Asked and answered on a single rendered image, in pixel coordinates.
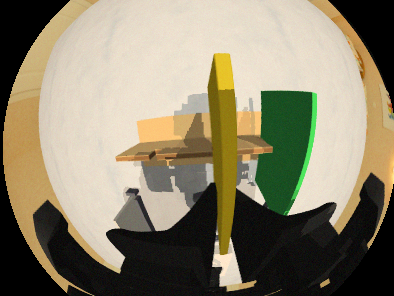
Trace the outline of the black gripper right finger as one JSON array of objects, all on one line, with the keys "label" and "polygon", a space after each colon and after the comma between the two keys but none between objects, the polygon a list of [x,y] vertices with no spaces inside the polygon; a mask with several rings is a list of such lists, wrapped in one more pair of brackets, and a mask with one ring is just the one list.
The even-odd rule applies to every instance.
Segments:
[{"label": "black gripper right finger", "polygon": [[335,208],[337,204],[331,201],[297,215],[281,216],[236,188],[230,240],[233,241],[242,284],[256,281],[257,274],[272,261],[281,246],[330,220]]}]

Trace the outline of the olive slotted board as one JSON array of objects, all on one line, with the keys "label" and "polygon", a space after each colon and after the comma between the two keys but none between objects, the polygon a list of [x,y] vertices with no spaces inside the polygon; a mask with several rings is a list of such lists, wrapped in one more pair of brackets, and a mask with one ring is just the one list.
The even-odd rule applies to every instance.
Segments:
[{"label": "olive slotted board", "polygon": [[230,53],[213,53],[208,80],[220,256],[228,254],[237,175],[237,121]]}]

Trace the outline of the green notched board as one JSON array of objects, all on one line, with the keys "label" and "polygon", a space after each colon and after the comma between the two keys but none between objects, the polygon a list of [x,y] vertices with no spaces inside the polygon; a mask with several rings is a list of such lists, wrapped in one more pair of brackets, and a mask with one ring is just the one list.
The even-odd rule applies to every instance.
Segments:
[{"label": "green notched board", "polygon": [[258,153],[257,187],[270,211],[288,215],[310,161],[317,124],[317,93],[261,91],[261,139],[272,153]]}]

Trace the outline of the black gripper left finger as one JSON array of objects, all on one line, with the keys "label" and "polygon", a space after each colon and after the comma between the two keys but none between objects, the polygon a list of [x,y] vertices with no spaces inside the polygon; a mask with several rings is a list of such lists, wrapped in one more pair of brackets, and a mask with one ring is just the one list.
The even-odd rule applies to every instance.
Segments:
[{"label": "black gripper left finger", "polygon": [[166,231],[110,229],[106,237],[118,252],[153,264],[194,269],[202,288],[209,288],[217,232],[217,189],[210,183],[186,215]]}]

